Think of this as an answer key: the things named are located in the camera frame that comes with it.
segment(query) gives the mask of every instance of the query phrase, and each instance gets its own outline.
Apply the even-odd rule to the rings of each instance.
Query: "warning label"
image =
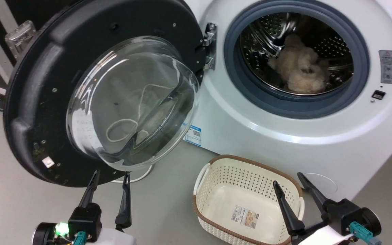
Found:
[[[197,146],[202,146],[202,130],[198,127],[191,125],[184,136],[184,140]]]
[[[379,50],[381,83],[392,84],[392,50]]]

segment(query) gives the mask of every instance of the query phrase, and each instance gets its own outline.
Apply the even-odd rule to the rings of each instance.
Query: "gray rubber gasket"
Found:
[[[256,19],[279,12],[306,14],[334,29],[350,49],[354,64],[352,80],[342,88],[320,96],[293,96],[264,87],[245,64],[238,37]],[[370,66],[367,45],[356,26],[338,10],[315,0],[265,0],[248,7],[227,31],[224,58],[230,79],[249,101],[269,113],[299,119],[328,116],[347,107],[363,90]]]

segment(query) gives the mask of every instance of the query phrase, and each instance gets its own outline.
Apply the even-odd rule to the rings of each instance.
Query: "green led light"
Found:
[[[55,233],[59,236],[64,237],[69,233],[69,225],[67,223],[59,223],[55,226]]]

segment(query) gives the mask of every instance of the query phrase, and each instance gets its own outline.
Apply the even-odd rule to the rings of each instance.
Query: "open door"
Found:
[[[82,0],[34,37],[6,92],[20,164],[65,186],[153,164],[187,132],[206,52],[183,0]]]

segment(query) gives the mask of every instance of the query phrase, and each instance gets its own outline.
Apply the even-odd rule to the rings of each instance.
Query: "blue label sticker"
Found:
[[[184,140],[195,144],[196,146],[202,146],[202,130],[198,127],[191,125],[184,136]]]

